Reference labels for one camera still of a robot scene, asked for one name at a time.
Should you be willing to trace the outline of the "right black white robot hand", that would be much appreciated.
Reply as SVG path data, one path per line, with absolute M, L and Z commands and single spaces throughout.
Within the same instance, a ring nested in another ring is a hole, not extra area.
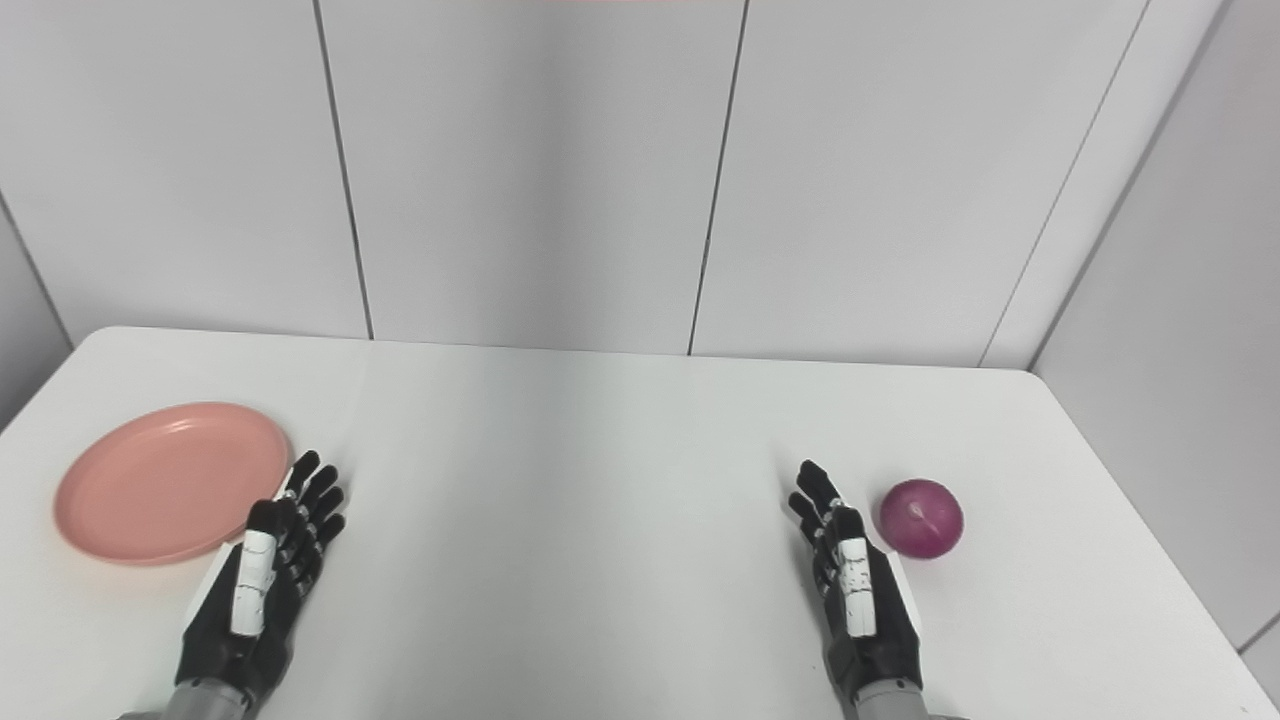
M 800 464 L 796 487 L 788 507 L 810 547 L 836 685 L 849 698 L 877 682 L 922 689 L 920 641 L 888 555 L 817 462 Z

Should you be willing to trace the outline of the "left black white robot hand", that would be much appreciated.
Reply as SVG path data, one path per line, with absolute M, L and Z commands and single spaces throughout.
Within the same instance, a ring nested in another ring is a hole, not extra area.
M 182 637 L 177 719 L 247 719 L 280 685 L 292 635 L 332 542 L 344 530 L 338 470 L 308 450 L 282 491 L 253 503 Z

